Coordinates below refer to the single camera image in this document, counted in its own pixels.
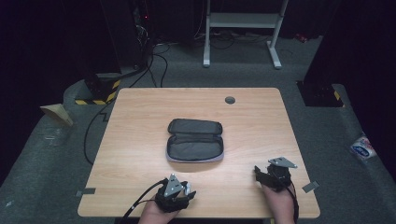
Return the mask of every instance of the hand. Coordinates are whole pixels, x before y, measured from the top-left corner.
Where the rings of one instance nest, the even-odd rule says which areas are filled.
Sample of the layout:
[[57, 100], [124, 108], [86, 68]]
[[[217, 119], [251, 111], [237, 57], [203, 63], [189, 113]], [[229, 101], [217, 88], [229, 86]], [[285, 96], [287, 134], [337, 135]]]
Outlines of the hand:
[[[290, 191], [294, 194], [294, 186], [289, 186]], [[294, 224], [294, 204], [291, 195], [286, 189], [275, 192], [265, 185], [262, 185], [262, 191], [274, 215], [276, 224]]]
[[179, 211], [165, 213], [154, 201], [146, 202], [138, 224], [166, 224], [177, 216]]

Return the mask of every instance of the paper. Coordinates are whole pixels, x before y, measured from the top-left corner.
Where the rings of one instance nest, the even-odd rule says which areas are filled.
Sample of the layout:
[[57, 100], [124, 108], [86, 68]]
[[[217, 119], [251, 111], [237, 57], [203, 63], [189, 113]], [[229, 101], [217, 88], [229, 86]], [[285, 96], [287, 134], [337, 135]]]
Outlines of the paper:
[[42, 105], [40, 108], [50, 118], [67, 126], [73, 125], [73, 120], [70, 118], [63, 105]]

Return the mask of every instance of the round hole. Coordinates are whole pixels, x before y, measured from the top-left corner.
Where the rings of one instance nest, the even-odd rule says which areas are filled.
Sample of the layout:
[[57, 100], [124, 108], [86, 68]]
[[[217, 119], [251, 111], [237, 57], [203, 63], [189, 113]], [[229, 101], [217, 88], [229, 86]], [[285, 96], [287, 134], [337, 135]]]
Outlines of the round hole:
[[232, 96], [227, 96], [225, 98], [225, 103], [232, 105], [233, 103], [235, 103], [235, 98], [233, 98]]

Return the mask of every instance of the white metal stand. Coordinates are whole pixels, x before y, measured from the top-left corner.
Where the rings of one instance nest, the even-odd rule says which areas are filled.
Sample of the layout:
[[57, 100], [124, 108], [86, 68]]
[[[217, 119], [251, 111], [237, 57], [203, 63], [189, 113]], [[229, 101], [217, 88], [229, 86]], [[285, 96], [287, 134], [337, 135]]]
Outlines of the white metal stand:
[[279, 35], [279, 30], [285, 16], [286, 7], [289, 0], [283, 0], [279, 13], [211, 13], [210, 0], [207, 0], [206, 9], [206, 28], [205, 28], [205, 48], [204, 48], [204, 67], [210, 66], [210, 28], [211, 27], [241, 27], [241, 28], [272, 28], [274, 33], [271, 41], [267, 41], [267, 46], [276, 69], [282, 67], [275, 44]]

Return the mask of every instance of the black zippered case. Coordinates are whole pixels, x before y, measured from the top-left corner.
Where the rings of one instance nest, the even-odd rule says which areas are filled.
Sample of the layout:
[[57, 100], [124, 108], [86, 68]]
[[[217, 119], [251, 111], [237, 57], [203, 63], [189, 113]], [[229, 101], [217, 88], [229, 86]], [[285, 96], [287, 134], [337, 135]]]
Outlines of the black zippered case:
[[175, 162], [211, 162], [224, 158], [219, 122], [199, 119], [173, 119], [172, 134], [166, 146], [166, 159]]

